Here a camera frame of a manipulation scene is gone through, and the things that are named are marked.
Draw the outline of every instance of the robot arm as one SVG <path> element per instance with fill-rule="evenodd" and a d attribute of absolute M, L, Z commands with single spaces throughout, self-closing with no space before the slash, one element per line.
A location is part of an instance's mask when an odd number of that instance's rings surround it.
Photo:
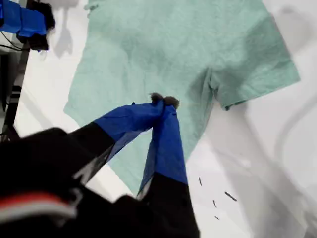
<path fill-rule="evenodd" d="M 71 134 L 51 129 L 0 144 L 1 154 L 7 155 L 0 178 L 10 181 L 0 191 L 0 232 L 199 237 L 175 102 L 156 97 L 152 103 L 116 108 Z M 113 155 L 150 128 L 152 140 L 138 199 L 123 196 L 112 204 L 83 186 Z M 31 195 L 37 198 L 31 202 L 38 204 L 39 194 L 40 202 L 52 206 L 53 200 L 58 209 L 36 206 L 30 211 L 26 209 L 30 199 L 21 203 L 21 197 Z M 24 216 L 14 216 L 17 207 L 23 208 Z"/>
<path fill-rule="evenodd" d="M 32 2 L 29 8 L 19 4 L 0 0 L 0 31 L 16 33 L 22 42 L 29 42 L 34 50 L 48 50 L 46 34 L 55 28 L 51 6 Z"/>

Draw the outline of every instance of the white table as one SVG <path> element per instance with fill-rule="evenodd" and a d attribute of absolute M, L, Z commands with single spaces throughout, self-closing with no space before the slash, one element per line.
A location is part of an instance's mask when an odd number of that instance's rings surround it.
<path fill-rule="evenodd" d="M 51 127 L 67 132 L 78 128 L 63 108 L 87 37 L 87 0 L 48 2 L 56 30 L 49 36 L 49 51 L 30 52 L 14 123 L 20 136 Z M 264 3 L 276 19 L 301 82 L 228 112 L 214 106 L 206 132 L 187 162 L 202 237 L 302 238 L 306 223 L 317 213 L 317 2 Z M 129 193 L 108 166 L 89 187 L 112 201 Z"/>

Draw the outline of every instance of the cloth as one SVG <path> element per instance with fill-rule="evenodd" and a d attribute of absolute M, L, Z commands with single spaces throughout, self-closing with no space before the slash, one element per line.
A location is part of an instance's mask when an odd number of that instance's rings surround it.
<path fill-rule="evenodd" d="M 90 0 L 86 47 L 65 112 L 80 126 L 158 92 L 180 100 L 184 156 L 203 133 L 212 98 L 223 108 L 299 80 L 261 0 Z M 110 161 L 136 194 L 150 132 Z"/>

